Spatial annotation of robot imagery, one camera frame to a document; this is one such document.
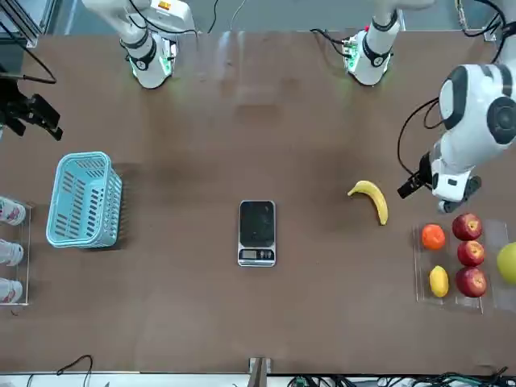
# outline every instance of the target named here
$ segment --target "bottle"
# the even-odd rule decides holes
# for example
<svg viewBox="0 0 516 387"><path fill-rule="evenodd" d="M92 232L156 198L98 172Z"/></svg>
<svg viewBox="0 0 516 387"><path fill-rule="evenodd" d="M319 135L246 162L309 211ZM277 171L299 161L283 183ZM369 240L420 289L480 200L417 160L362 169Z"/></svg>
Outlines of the bottle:
<svg viewBox="0 0 516 387"><path fill-rule="evenodd" d="M18 226L25 219L25 207L0 196L0 221Z"/></svg>
<svg viewBox="0 0 516 387"><path fill-rule="evenodd" d="M16 266L23 258L23 248L17 243L0 239L0 264Z"/></svg>
<svg viewBox="0 0 516 387"><path fill-rule="evenodd" d="M23 287L20 281L11 281L0 278L0 303L14 304L23 294Z"/></svg>

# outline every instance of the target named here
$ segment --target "lemon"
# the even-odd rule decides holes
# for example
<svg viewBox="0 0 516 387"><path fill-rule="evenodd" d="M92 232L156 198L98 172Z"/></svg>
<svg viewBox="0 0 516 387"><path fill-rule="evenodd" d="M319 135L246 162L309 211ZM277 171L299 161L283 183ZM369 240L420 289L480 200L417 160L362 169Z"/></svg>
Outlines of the lemon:
<svg viewBox="0 0 516 387"><path fill-rule="evenodd" d="M516 285L516 242L509 243L500 250L497 265L503 279Z"/></svg>
<svg viewBox="0 0 516 387"><path fill-rule="evenodd" d="M444 297L448 293L448 275L441 266L435 266L430 272L430 289L436 297Z"/></svg>

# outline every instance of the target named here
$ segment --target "red apple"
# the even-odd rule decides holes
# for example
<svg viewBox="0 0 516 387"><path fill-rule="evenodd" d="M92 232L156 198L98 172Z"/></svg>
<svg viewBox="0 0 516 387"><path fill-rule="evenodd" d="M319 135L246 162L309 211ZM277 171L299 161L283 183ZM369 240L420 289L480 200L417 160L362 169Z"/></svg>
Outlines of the red apple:
<svg viewBox="0 0 516 387"><path fill-rule="evenodd" d="M460 240L474 240L482 235L482 223L474 214L462 214L451 225L453 235Z"/></svg>
<svg viewBox="0 0 516 387"><path fill-rule="evenodd" d="M478 266L484 262L484 246L476 240L464 241L457 248L457 256L464 266Z"/></svg>
<svg viewBox="0 0 516 387"><path fill-rule="evenodd" d="M487 279L479 268L462 268L455 275L455 282L466 297L478 298L487 290Z"/></svg>

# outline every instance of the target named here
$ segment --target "banana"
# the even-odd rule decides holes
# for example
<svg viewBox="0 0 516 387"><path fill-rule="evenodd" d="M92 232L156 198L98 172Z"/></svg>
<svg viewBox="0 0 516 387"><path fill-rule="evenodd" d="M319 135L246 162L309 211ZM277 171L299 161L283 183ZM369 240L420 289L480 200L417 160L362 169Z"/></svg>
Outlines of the banana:
<svg viewBox="0 0 516 387"><path fill-rule="evenodd" d="M380 224L384 226L389 218L389 210L387 209L387 202L385 201L384 194L380 189L371 181L361 180L356 182L355 186L351 191L347 193L348 196L352 196L355 192L368 195L378 211L378 218L380 218Z"/></svg>

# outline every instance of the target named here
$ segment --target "cable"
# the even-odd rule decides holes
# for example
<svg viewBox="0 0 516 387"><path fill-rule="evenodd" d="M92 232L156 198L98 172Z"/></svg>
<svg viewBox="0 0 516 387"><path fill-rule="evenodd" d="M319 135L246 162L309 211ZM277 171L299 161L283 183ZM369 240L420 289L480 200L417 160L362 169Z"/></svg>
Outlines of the cable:
<svg viewBox="0 0 516 387"><path fill-rule="evenodd" d="M475 32L475 33L469 33L466 31L466 19L465 19L465 15L464 15L464 7L462 5L462 0L456 0L456 9L459 14L459 23L460 23L462 32L468 37L476 37L476 36L483 35L486 32L490 32L491 34L494 34L494 32L498 28L501 28L502 34L501 34L500 45L498 46L498 49L494 55L494 58L491 60L491 63L495 63L498 60L498 57L500 56L501 50L505 46L506 39L509 36L513 35L515 32L513 31L512 28L510 28L507 31L507 27L509 25L507 24L506 15L503 13L501 8L499 6L497 6L494 2L492 2L491 0L474 0L474 1L485 4L486 6L489 6L496 13L495 13L494 17L491 19L491 22L489 22L488 26L486 28L484 28L482 31ZM500 18L501 21L495 23L495 20L498 18Z"/></svg>
<svg viewBox="0 0 516 387"><path fill-rule="evenodd" d="M343 44L344 44L344 40L337 40L337 39L335 39L335 38L332 38L332 37L328 34L328 32L327 32L327 31L323 31L323 30L321 30L321 29L319 29L319 28L312 28L312 29L310 30L310 32L317 32L317 33L321 34L321 35L324 37L324 39L326 39L326 40L328 40L328 41L330 42L330 44L331 44L331 46L333 47L333 49L334 49L334 50L335 50L339 55L343 56L344 58L351 58L351 56L350 56L350 55L348 55L348 54L344 54L344 53L343 53L342 51L340 51L340 50L337 48L337 46L336 46L337 44L343 45Z"/></svg>
<svg viewBox="0 0 516 387"><path fill-rule="evenodd" d="M323 31L320 28L312 28L310 30L310 32L317 32L317 33L321 34L322 36L324 36L327 40L330 40L333 43L342 44L344 41L344 39L338 40L338 39L332 38L326 31Z"/></svg>
<svg viewBox="0 0 516 387"><path fill-rule="evenodd" d="M483 30L479 31L479 32L471 33L471 32L466 31L464 29L464 27L462 27L462 32L468 38L475 38L477 36L484 35L486 32L489 32L489 33L493 34L501 26L501 22L495 23L495 20L497 20L499 16L500 16L500 14L495 14L494 17L489 22L489 24L487 25L487 27L484 28Z"/></svg>
<svg viewBox="0 0 516 387"><path fill-rule="evenodd" d="M409 115L409 118L407 118L405 120L405 122L403 123L403 126L402 126L402 129L400 130L400 134L397 138L397 162L401 165L401 167L403 169L405 169L405 171L410 175L410 177L414 177L415 176L415 173L412 172L406 165L405 163L403 162L402 160L402 155L401 155L401 145L402 145L402 136L403 136L403 133L405 132L405 129L407 127L407 125L409 124L410 120L417 114L419 113L421 110L423 110L425 107L427 106L430 106L433 104L433 106L436 104L436 102L439 101L439 98L432 98L430 101L427 101L425 103L423 103L421 106L419 106L416 110L414 110L410 115ZM428 189L431 189L431 187L425 183L425 186L428 188Z"/></svg>
<svg viewBox="0 0 516 387"><path fill-rule="evenodd" d="M153 26L155 29L157 29L158 31L162 31L162 32L166 32L167 34L176 34L176 35L181 35L181 34L186 34L188 32L193 32L195 34L195 37L197 37L197 31L195 30L184 30L184 31L170 31L170 30L165 30L164 28L161 28L161 27L158 27L157 25L155 25L153 22L151 22L149 19L147 19L144 14L141 13L141 11L136 8L135 6L135 3L132 1L132 0L129 0L129 3L132 5L132 7L135 9L136 13L138 15L140 15L142 17L143 20L145 20L145 23L147 24L150 24L151 26Z"/></svg>
<svg viewBox="0 0 516 387"><path fill-rule="evenodd" d="M208 29L208 33L211 33L211 30L213 30L213 27L215 26L215 23L217 22L217 4L218 0L215 0L213 3L213 23L210 26L210 29Z"/></svg>
<svg viewBox="0 0 516 387"><path fill-rule="evenodd" d="M394 383L390 384L390 382L393 380L394 378L390 379L388 382L387 382L387 386L386 387L394 387L395 385L397 385L400 381L402 381L403 379L405 379L404 377L400 377L397 381L395 381Z"/></svg>
<svg viewBox="0 0 516 387"><path fill-rule="evenodd" d="M423 119L422 121L422 124L423 126L426 128L426 129L435 129L436 127L438 127L441 123L443 123L443 120L441 119L438 123L435 123L434 125L429 125L427 123L428 121L428 115L430 114L430 112L432 111L432 109L434 108L435 105L437 105L439 103L439 100L435 101L434 103L432 103L430 106L428 106L428 109L427 109L427 112L425 113L425 118Z"/></svg>
<svg viewBox="0 0 516 387"><path fill-rule="evenodd" d="M420 383L429 384L427 387L442 387L449 386L453 381L461 381L462 383L467 383L469 385L477 385L478 387L490 387L490 386L505 386L507 387L508 381L514 381L511 377L503 377L502 374L507 370L507 367L500 368L497 372L495 372L490 377L470 377L467 375L463 375L457 372L446 372L441 375L433 376L433 377L419 377L414 379L412 383L412 387Z"/></svg>
<svg viewBox="0 0 516 387"><path fill-rule="evenodd" d="M235 21L236 15L239 14L240 10L242 9L246 1L247 0L243 0L242 4L240 4L240 6L236 9L235 13L233 14L233 17L231 18L231 21L229 23L229 31L233 31L233 22Z"/></svg>
<svg viewBox="0 0 516 387"><path fill-rule="evenodd" d="M319 380L319 385L321 385L321 382L322 382L322 383L324 383L324 385L325 385L326 387L331 387L331 386L330 386L330 383L328 383L327 381L325 381L323 377L319 377L319 378L318 378L318 380Z"/></svg>
<svg viewBox="0 0 516 387"><path fill-rule="evenodd" d="M31 75L25 75L25 74L11 74L11 73L0 73L0 78L6 78L6 79L22 79L25 81L33 81L33 82L39 82L39 83L46 83L48 85L54 85L57 82L56 77L54 77L54 74L52 74L52 71L47 67L43 61L38 58L35 54L31 52L27 47L25 47L23 44L20 43L19 39L16 38L11 31L7 29L7 27L0 21L0 27L8 34L8 36L24 50L27 54L31 56L32 59L34 59L38 65L40 65L50 76L51 79L45 79L40 77L33 77Z"/></svg>
<svg viewBox="0 0 516 387"><path fill-rule="evenodd" d="M140 30L146 30L146 29L147 29L147 27L145 27L145 26L143 26L143 27L139 26L139 25L138 25L138 23L137 23L137 22L135 22L135 20L132 18L132 16L127 15L127 18L128 18L129 20L131 20L131 23L133 23L133 24L135 25L135 27L136 27L136 28L139 28Z"/></svg>
<svg viewBox="0 0 516 387"><path fill-rule="evenodd" d="M91 376L91 370L94 367L94 358L91 355L83 355L79 357L77 360L73 361L72 363L65 365L63 368L60 368L57 370L56 375L61 376L67 369L70 369L71 367L74 367L75 365L81 363L84 359L89 360L89 368L88 372L86 373L86 376L84 377L84 381L82 382L82 387L86 387L86 382L88 381L88 377Z"/></svg>

